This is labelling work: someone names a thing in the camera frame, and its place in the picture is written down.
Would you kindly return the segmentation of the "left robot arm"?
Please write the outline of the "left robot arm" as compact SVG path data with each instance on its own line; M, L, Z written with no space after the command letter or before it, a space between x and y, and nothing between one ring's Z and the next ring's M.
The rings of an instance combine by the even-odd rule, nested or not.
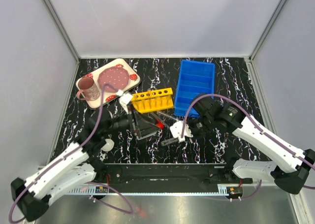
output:
M97 155L107 144L105 136L130 130L137 139L157 133L158 121L132 109L118 117L102 109L85 123L78 137L54 160L32 176L10 184L12 207L18 207L29 222L39 219L61 196L75 187L107 180L105 164Z

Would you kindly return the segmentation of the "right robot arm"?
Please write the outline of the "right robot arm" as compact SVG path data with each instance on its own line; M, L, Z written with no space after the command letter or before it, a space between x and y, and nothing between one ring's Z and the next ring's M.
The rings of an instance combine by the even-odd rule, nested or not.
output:
M216 128L243 139L265 154L270 161L233 159L223 171L224 179L259 179L274 182L290 194L307 188L306 180L315 168L313 149L297 148L265 128L253 115L231 99L216 94L199 94L190 103L199 118L190 123L193 136L203 136Z

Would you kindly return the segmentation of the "yellow test tube rack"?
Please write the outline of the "yellow test tube rack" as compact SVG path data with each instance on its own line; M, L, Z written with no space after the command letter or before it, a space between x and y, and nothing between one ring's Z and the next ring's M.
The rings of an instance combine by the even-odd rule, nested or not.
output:
M172 88L164 88L160 90L152 90L151 105L149 105L147 91L137 93L138 95L138 108L135 108L139 113L150 113L171 109L174 107L173 91Z

